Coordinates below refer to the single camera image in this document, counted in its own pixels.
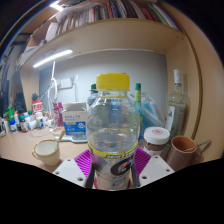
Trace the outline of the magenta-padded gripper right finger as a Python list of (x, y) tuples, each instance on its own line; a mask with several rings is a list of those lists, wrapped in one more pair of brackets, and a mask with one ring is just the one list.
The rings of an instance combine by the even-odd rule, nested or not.
[(174, 173), (159, 155), (150, 156), (140, 148), (136, 151), (131, 171), (134, 187), (143, 187)]

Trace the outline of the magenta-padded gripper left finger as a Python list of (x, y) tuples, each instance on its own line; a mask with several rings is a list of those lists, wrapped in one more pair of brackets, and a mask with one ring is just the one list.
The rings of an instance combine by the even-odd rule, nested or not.
[(74, 159), (65, 159), (53, 174), (81, 187), (92, 188), (94, 170), (89, 151), (84, 151)]

